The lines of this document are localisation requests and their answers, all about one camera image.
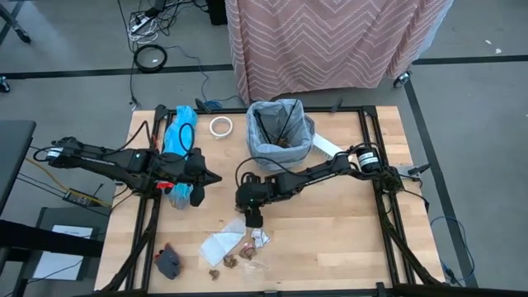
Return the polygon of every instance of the white sheet of paper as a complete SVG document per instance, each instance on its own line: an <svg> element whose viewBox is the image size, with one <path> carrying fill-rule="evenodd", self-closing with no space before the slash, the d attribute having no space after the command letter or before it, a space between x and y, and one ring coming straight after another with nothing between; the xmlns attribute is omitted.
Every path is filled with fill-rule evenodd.
<svg viewBox="0 0 528 297"><path fill-rule="evenodd" d="M52 231L56 233L64 233L73 236L89 238L93 232L93 229L88 227L54 225ZM72 268L46 277L46 279L49 280L75 281L78 277L79 270L81 269L82 259L83 256L67 255L56 252L42 252L39 264L35 269L35 273L33 273L33 278L46 277L56 271L73 266L77 263L77 265L73 266Z"/></svg>
<svg viewBox="0 0 528 297"><path fill-rule="evenodd" d="M246 222L232 219L219 233L211 234L200 246L200 255L211 266L217 266L246 235Z"/></svg>

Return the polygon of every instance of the striped cloth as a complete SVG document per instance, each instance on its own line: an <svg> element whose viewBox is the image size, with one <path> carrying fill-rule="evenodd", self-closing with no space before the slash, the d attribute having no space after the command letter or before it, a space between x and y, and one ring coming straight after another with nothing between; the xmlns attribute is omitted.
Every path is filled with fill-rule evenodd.
<svg viewBox="0 0 528 297"><path fill-rule="evenodd" d="M417 57L449 0L226 0L239 96L377 87Z"/></svg>

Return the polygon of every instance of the plastic bag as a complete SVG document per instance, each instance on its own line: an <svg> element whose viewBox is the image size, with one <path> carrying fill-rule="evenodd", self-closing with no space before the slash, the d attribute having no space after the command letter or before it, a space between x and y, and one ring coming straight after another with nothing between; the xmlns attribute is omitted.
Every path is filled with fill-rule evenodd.
<svg viewBox="0 0 528 297"><path fill-rule="evenodd" d="M185 124L189 123L193 128L196 127L198 121L198 115L192 110L190 106L177 106L176 107L176 119L168 127L165 133L165 149L164 153L177 153L181 156L186 154L188 149L192 149L192 131L189 127L183 128L181 131L181 142L185 146L185 149L180 144L180 128ZM176 207L179 210L183 210L189 205L191 198L192 186L187 184L176 184L172 190L167 194L167 198L171 201L172 207Z"/></svg>
<svg viewBox="0 0 528 297"><path fill-rule="evenodd" d="M247 146L253 157L270 158L284 167L301 164L312 147L315 124L304 114L297 99L255 102L246 113ZM255 159L269 171L280 169L267 160Z"/></svg>

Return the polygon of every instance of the red object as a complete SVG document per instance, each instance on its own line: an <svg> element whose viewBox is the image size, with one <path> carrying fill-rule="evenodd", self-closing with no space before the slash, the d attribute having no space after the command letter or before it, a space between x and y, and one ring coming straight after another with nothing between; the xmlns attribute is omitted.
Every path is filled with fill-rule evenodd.
<svg viewBox="0 0 528 297"><path fill-rule="evenodd" d="M174 187L174 184L171 183L171 182L159 182L158 185L156 186L156 188L158 189L166 189L166 188L173 188Z"/></svg>

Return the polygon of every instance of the blue cloth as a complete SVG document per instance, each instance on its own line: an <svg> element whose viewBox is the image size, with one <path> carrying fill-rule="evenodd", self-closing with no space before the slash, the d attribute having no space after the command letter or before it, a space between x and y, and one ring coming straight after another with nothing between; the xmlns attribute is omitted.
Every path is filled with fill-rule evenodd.
<svg viewBox="0 0 528 297"><path fill-rule="evenodd" d="M165 133L165 149L163 152L177 153L183 156L187 153L187 150L192 149L191 141L193 135L189 127L183 128L181 131L181 142L185 146L185 148L183 148L180 144L179 138L180 128L185 123L189 123L192 125L192 128L195 128L196 122L198 121L198 115L190 106L177 106L176 114L176 119L168 127L167 132ZM167 198L171 201L172 207L183 210L189 205L191 192L192 186L188 186L187 184L176 184L171 192L168 193Z"/></svg>

